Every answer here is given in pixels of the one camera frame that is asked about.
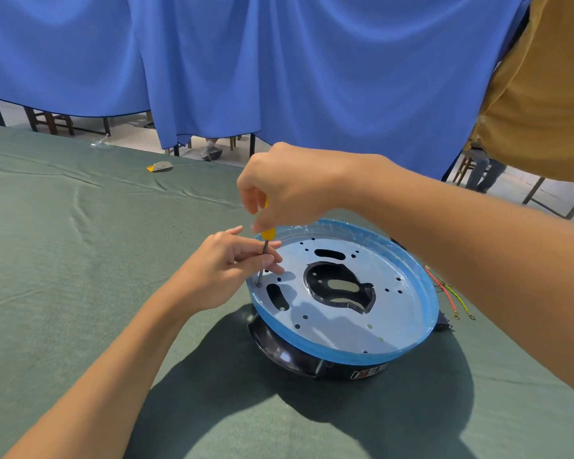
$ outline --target screwdriver shaft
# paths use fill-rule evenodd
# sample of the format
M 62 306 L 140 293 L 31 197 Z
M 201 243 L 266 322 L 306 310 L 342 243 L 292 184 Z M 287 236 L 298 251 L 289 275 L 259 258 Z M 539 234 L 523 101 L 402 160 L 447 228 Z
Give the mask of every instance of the screwdriver shaft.
M 267 254 L 268 253 L 268 240 L 266 240 L 266 243 L 264 243 L 264 252 L 262 254 Z M 257 286 L 261 286 L 261 275 L 264 273 L 264 270 L 260 270 L 260 274 L 257 276 L 257 282 L 255 283 L 255 285 Z

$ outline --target person's left hand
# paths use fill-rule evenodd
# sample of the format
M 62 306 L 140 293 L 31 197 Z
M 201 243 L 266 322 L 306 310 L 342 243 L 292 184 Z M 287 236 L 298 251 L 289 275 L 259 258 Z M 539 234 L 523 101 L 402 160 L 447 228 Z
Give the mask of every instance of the person's left hand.
M 229 300 L 245 280 L 262 269 L 283 273 L 276 249 L 281 242 L 239 237 L 242 226 L 209 236 L 162 287 L 185 313 L 216 308 Z

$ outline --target black base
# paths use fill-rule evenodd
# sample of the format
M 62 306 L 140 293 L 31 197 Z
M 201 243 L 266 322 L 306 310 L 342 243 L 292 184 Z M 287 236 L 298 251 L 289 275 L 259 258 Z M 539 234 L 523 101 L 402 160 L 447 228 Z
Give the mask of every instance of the black base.
M 377 365 L 347 365 L 324 361 L 287 343 L 279 337 L 259 314 L 248 325 L 253 340 L 270 360 L 281 367 L 315 379 L 358 380 L 381 373 L 388 363 Z

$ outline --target forearm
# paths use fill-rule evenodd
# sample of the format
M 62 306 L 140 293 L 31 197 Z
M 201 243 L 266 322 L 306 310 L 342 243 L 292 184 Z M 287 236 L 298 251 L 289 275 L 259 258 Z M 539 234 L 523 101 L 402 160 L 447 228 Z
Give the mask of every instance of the forearm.
M 376 161 L 372 172 L 352 183 L 350 208 L 440 272 L 574 387 L 574 223 L 389 161 Z
M 170 315 L 156 293 L 5 457 L 122 457 L 144 399 L 186 320 Z

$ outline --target hand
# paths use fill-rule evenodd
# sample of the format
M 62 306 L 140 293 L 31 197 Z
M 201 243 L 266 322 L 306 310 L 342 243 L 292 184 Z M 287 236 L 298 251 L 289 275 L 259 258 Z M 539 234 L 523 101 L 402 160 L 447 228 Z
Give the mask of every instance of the hand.
M 276 249 L 281 242 L 264 242 L 237 236 L 242 226 L 209 236 L 160 290 L 166 298 L 193 313 L 216 308 L 229 300 L 247 277 L 262 269 L 283 273 Z
M 253 232 L 277 225 L 305 225 L 327 211 L 348 208 L 352 181 L 365 180 L 380 163 L 391 163 L 378 155 L 312 150 L 277 143 L 268 153 L 251 157 L 240 177 L 238 189 L 245 208 L 255 214 Z

